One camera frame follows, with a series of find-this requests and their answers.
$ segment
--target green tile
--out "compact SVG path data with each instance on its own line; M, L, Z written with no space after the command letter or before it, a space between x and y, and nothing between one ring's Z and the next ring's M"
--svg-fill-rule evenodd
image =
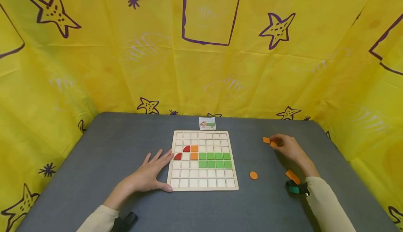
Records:
M207 168L215 168L215 161L213 160L207 161Z
M231 161L224 161L224 167L225 167L225 168L232 168L232 163L231 163Z
M207 159L207 153L199 153L199 160L206 160Z
M220 160L215 161L215 166L217 168L224 168L224 161L220 161Z
M216 160L222 160L222 153L215 153Z
M199 160L199 168L207 168L207 161Z
M214 159L214 153L207 153L207 159L208 160L213 160Z
M224 160L231 160L231 154L230 153L223 153Z

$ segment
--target yellow fabric wall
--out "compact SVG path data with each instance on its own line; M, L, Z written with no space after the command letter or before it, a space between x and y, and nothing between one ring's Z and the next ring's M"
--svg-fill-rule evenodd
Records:
M403 229L403 0L185 1L0 0L0 230L105 111L315 120Z

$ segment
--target wooden puzzle board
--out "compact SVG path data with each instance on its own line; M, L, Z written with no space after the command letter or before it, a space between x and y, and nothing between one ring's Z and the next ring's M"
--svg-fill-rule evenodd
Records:
M239 189L228 131L174 131L172 151L173 191Z

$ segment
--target gray table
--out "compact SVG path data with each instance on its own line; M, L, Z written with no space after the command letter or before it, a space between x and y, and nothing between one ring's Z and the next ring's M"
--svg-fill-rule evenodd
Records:
M320 231L303 197L290 195L287 169L295 165L273 152L263 136L294 136L331 185L354 227L397 231L387 214L313 121L216 118L228 131L239 191L135 194L120 212L138 214L132 231ZM198 129L198 117L101 113L91 123L18 228L75 231L114 186L141 165L147 152L167 150L175 130ZM250 171L259 175L249 178ZM168 167L159 175L166 182Z

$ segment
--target orange square tile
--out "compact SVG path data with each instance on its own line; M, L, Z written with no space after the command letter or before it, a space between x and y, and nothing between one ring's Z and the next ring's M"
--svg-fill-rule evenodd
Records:
M199 158L199 153L190 153L190 159L191 160L197 160Z
M197 145L192 145L190 147L190 151L193 152L193 153L196 153L196 152L199 151L199 147Z

